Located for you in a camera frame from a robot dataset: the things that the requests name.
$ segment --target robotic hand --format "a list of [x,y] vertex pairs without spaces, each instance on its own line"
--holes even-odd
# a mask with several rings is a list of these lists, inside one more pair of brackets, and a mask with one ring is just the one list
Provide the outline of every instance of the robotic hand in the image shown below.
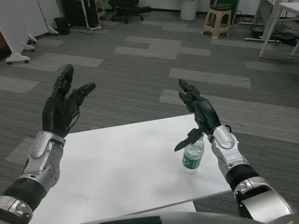
[[296,214],[295,210],[250,166],[238,150],[237,138],[220,124],[210,102],[200,96],[200,92],[183,80],[178,81],[183,92],[179,97],[193,112],[199,129],[188,133],[188,138],[180,142],[175,151],[190,143],[195,143],[204,132],[212,144],[212,151],[218,159],[218,166],[235,194],[238,211],[242,217],[262,223],[273,222],[284,216]]
[[84,98],[95,88],[89,83],[67,95],[73,73],[74,68],[68,64],[57,78],[43,109],[43,131],[30,149],[23,175],[0,196],[0,219],[7,223],[28,223],[59,179],[64,137],[77,122]]

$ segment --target gray carpet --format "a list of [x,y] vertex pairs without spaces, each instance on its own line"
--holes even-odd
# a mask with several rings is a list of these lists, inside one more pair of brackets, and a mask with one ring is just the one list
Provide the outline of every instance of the gray carpet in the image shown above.
[[[204,16],[181,21],[152,12],[93,35],[46,36],[30,63],[0,63],[0,193],[21,174],[52,85],[64,63],[74,65],[73,87],[95,82],[73,132],[188,114],[177,99],[178,77],[214,103],[240,151],[258,173],[299,209],[298,58],[292,47],[246,42],[250,28],[234,25],[230,37],[202,35]],[[232,194],[195,201],[197,211],[237,214]]]

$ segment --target water bottle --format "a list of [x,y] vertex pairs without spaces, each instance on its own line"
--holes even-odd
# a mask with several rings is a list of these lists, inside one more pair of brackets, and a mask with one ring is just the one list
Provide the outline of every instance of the water bottle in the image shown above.
[[205,149],[204,134],[194,144],[189,144],[184,149],[184,156],[182,159],[184,169],[188,173],[193,173],[198,169],[200,161]]

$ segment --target black robotic palm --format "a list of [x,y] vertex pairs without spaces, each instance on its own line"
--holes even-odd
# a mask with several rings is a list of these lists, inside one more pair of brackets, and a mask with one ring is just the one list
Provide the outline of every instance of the black robotic palm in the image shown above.
[[211,103],[203,98],[193,85],[189,85],[182,79],[178,80],[178,84],[186,93],[180,91],[178,95],[184,104],[186,104],[187,110],[194,113],[195,122],[198,124],[199,129],[192,129],[188,133],[188,138],[181,141],[176,146],[175,151],[186,147],[190,143],[194,144],[202,136],[203,132],[207,135],[213,134],[214,129],[221,125],[218,115]]
[[73,80],[74,68],[66,65],[54,84],[52,96],[47,99],[43,108],[43,131],[65,137],[77,122],[84,98],[95,89],[95,83],[86,84],[74,89],[67,96]]

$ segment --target office chair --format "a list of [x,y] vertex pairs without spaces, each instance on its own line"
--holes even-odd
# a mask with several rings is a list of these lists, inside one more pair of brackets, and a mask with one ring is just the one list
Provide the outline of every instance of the office chair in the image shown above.
[[143,20],[143,16],[138,11],[135,11],[135,4],[138,2],[139,0],[109,0],[109,5],[117,13],[112,16],[111,21],[114,21],[116,16],[120,16],[124,17],[123,21],[127,24],[129,15],[139,16]]

